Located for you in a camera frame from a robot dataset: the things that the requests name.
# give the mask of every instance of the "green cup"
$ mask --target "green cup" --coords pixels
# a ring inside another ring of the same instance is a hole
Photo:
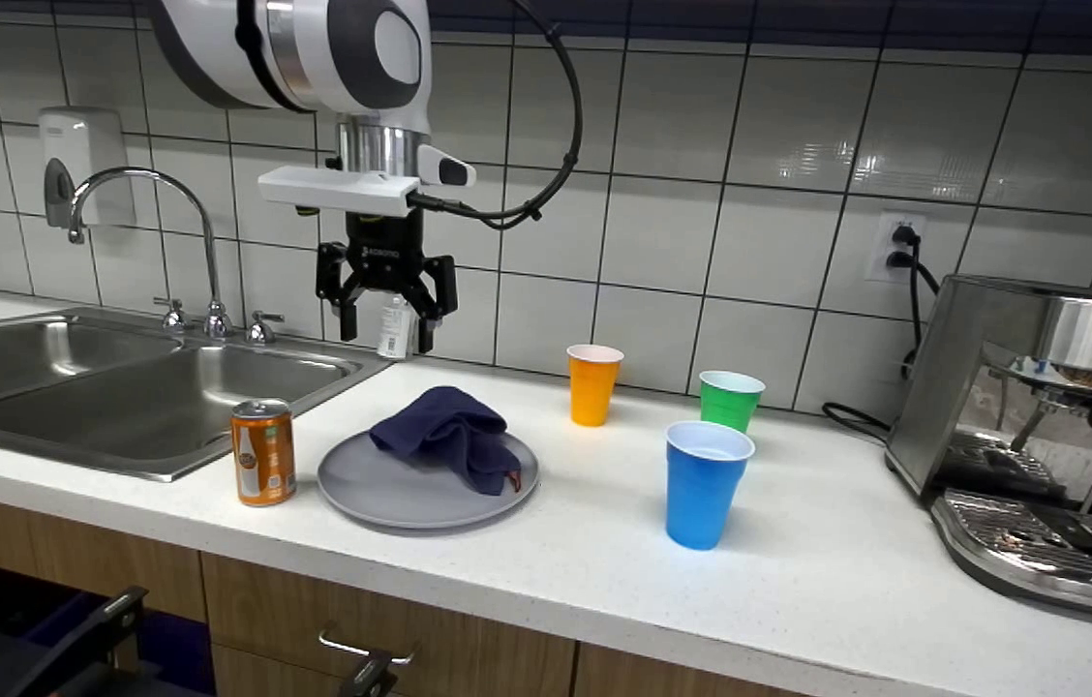
[[[699,424],[747,430],[768,382],[743,372],[699,372]]]

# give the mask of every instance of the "wall socket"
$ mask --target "wall socket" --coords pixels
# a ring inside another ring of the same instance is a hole
[[[894,244],[894,229],[907,226],[919,237],[926,237],[930,220],[926,217],[897,217],[897,212],[884,212],[876,226],[876,244],[868,244],[868,261],[862,261],[862,280],[868,284],[907,284],[907,266],[886,266],[886,257],[907,251],[902,244]]]

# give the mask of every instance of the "power cord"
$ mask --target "power cord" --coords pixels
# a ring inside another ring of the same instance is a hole
[[[473,206],[463,206],[463,200],[453,200],[453,199],[429,199],[429,193],[406,193],[406,200],[415,206],[415,209],[432,209],[432,212],[453,212],[453,217],[473,217],[473,220],[481,220],[481,226],[489,226],[489,229],[494,229],[494,234],[507,234],[507,229],[516,229],[516,226],[522,226],[522,220],[542,220],[542,206],[570,182],[570,176],[576,169],[576,158],[580,158],[580,136],[584,136],[584,110],[580,110],[580,77],[576,77],[576,65],[573,65],[573,55],[561,48],[561,27],[544,27],[544,18],[535,12],[535,8],[526,8],[522,0],[512,0],[516,3],[516,12],[526,18],[526,24],[535,24],[535,33],[548,43],[548,51],[555,51],[555,57],[557,57],[557,65],[561,65],[561,73],[566,73],[566,82],[570,82],[570,92],[573,92],[573,140],[570,140],[570,153],[561,155],[561,168],[555,169],[555,177],[529,199],[529,200],[522,200],[522,206],[516,206],[516,209],[490,209],[490,212],[482,212],[482,209],[473,209]]]
[[[886,266],[907,266],[908,273],[908,284],[907,284],[907,302],[908,302],[908,354],[902,357],[897,364],[897,375],[907,380],[919,354],[922,354],[922,341],[926,341],[926,322],[922,322],[922,280],[926,288],[935,295],[942,284],[935,275],[922,264],[922,237],[908,229],[908,226],[897,226],[891,234],[891,239],[897,244],[891,257],[886,257]],[[891,438],[891,424],[868,413],[868,412],[857,412],[849,403],[822,403],[822,413],[833,420],[835,426],[842,430],[857,430],[857,433],[868,433],[868,438],[879,438],[886,440]]]

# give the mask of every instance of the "cabinet handle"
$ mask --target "cabinet handle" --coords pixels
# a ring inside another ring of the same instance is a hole
[[[334,634],[323,634],[323,632],[318,632],[318,647],[342,650],[342,653],[354,653],[354,657],[373,657],[373,653],[376,653],[376,650],[369,650],[369,647],[342,642],[342,641],[334,641]],[[415,666],[415,653],[389,653],[389,666]]]

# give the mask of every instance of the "blue cup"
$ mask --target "blue cup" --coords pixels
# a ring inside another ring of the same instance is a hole
[[[734,483],[753,444],[716,424],[680,424],[666,433],[666,536],[689,550],[722,540]]]

